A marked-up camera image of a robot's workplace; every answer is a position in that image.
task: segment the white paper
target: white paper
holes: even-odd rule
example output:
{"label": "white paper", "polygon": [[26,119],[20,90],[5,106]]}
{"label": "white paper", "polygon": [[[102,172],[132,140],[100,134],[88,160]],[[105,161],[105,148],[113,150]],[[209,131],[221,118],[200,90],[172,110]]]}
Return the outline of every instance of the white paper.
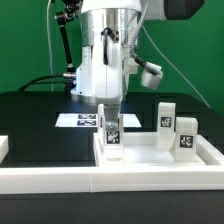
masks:
{"label": "white paper", "polygon": [[[139,128],[141,124],[135,114],[123,114],[124,127]],[[55,127],[98,127],[97,114],[60,114]]]}

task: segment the black cable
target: black cable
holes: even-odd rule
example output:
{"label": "black cable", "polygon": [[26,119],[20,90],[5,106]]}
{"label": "black cable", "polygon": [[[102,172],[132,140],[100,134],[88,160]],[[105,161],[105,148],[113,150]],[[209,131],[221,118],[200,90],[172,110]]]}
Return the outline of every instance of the black cable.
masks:
{"label": "black cable", "polygon": [[18,89],[18,91],[23,92],[26,88],[33,85],[44,85],[44,84],[64,84],[64,82],[34,82],[34,83],[27,83],[26,85],[22,86]]}
{"label": "black cable", "polygon": [[42,76],[36,79],[31,80],[27,84],[21,86],[17,91],[23,92],[28,86],[32,85],[33,83],[36,83],[38,81],[46,80],[46,79],[53,79],[53,78],[63,78],[63,75],[47,75]]}
{"label": "black cable", "polygon": [[60,77],[63,78],[63,75],[62,74],[60,74],[60,75],[46,75],[46,76],[41,76],[39,78],[33,79],[28,83],[38,82],[38,81],[46,80],[46,79],[60,78]]}

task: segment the green backdrop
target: green backdrop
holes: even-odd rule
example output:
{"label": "green backdrop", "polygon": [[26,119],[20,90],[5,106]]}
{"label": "green backdrop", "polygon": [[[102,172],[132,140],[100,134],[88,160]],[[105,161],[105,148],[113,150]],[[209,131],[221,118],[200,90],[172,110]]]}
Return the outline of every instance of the green backdrop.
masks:
{"label": "green backdrop", "polygon": [[[0,7],[0,92],[17,90],[33,78],[49,75],[46,32],[48,0],[1,0]],[[203,8],[188,21],[145,22],[155,43],[177,68],[195,85],[211,107],[224,114],[224,1],[207,0]],[[66,63],[61,37],[54,15],[63,10],[56,0],[51,5],[51,34],[54,73],[63,73]],[[68,24],[75,65],[81,63],[81,31],[79,21]],[[168,65],[148,42],[140,36],[139,55],[163,66],[164,79],[158,92],[179,92],[198,98],[191,87]],[[129,91],[149,91],[140,86],[139,75],[130,77]],[[51,86],[30,90],[51,90]]]}

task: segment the black table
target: black table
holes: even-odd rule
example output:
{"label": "black table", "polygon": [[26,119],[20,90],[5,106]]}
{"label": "black table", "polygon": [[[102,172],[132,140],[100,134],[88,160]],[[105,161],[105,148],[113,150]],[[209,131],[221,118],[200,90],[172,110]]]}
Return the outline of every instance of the black table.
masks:
{"label": "black table", "polygon": [[[199,134],[224,152],[224,119],[184,94],[129,93],[123,113],[135,113],[142,128],[156,131],[159,102],[176,103],[176,115],[195,117]],[[9,136],[1,168],[95,166],[95,128],[56,128],[60,113],[96,113],[61,92],[0,95],[0,135]],[[1,223],[223,223],[223,191],[113,192],[0,195]]]}

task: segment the white tray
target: white tray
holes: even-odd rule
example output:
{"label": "white tray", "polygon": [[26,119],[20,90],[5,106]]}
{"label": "white tray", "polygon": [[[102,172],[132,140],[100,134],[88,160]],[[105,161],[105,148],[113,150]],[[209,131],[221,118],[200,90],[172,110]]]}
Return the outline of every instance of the white tray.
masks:
{"label": "white tray", "polygon": [[[97,164],[102,166],[2,168],[0,194],[224,189],[224,157],[203,137],[197,138],[198,162],[173,164],[172,159],[161,159],[162,157],[161,160],[155,159],[156,157],[153,160],[136,158],[137,146],[141,145],[143,140],[150,145],[150,136],[153,140],[155,133],[126,133],[125,141],[130,143],[130,138],[133,139],[135,135],[138,135],[138,138],[125,152],[133,157],[123,165],[102,164],[102,155],[97,154],[98,139],[95,134],[95,156]],[[7,138],[0,139],[0,152],[5,149],[7,151]],[[148,153],[145,148],[147,144],[144,144],[141,150],[145,155]]]}

